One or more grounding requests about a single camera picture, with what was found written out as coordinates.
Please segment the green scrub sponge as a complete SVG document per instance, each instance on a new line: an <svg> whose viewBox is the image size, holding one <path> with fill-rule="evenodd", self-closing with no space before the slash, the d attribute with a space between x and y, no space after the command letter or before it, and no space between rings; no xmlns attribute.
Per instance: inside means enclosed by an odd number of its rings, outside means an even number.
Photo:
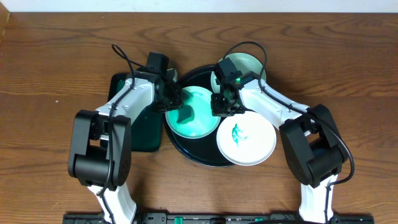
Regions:
<svg viewBox="0 0 398 224"><path fill-rule="evenodd" d="M184 105L178 109L178 124L187 124L195 119L194 110L189 105Z"/></svg>

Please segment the light green plate with stain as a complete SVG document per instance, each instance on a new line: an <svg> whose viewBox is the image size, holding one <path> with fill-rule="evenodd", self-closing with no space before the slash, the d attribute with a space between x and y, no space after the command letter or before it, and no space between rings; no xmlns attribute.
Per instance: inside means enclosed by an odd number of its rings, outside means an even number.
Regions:
<svg viewBox="0 0 398 224"><path fill-rule="evenodd" d="M187 139L203 138L212 133L219 125L221 118L211 112L212 92L200 86L187 86L182 89L183 105L193 108L195 119L187 124L178 124L178 109L165 114L166 122L171 130Z"/></svg>

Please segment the pale green plate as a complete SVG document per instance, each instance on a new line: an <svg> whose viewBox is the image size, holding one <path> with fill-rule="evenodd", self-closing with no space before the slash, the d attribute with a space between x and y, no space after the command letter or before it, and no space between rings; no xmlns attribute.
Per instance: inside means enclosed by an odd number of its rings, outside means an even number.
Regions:
<svg viewBox="0 0 398 224"><path fill-rule="evenodd" d="M246 53L232 53L226 56L226 58L230 58L234 63L237 70L240 70L242 74L253 71L256 74L259 74L262 68L262 63L254 56ZM211 89L213 93L220 92L220 84L216 78L214 72L211 73Z"/></svg>

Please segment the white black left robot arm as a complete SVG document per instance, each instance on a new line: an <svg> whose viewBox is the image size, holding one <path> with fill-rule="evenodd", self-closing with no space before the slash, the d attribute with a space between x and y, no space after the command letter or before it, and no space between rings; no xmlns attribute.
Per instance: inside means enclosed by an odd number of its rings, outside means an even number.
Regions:
<svg viewBox="0 0 398 224"><path fill-rule="evenodd" d="M174 69L135 70L123 87L94 111L77 112L72 132L68 173L96 195L104 211L102 223L132 223L137 205L127 177L131 167L131 126L141 112L158 113L182 104Z"/></svg>

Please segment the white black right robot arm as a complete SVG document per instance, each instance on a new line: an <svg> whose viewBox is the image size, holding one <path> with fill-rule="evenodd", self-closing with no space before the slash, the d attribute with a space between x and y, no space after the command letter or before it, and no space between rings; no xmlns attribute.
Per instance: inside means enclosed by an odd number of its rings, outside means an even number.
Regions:
<svg viewBox="0 0 398 224"><path fill-rule="evenodd" d="M277 128L288 167L302 184L300 216L306 222L331 220L333 187L352 178L354 160L328 108L292 101L263 79L238 78L212 94L211 109L225 117L252 110Z"/></svg>

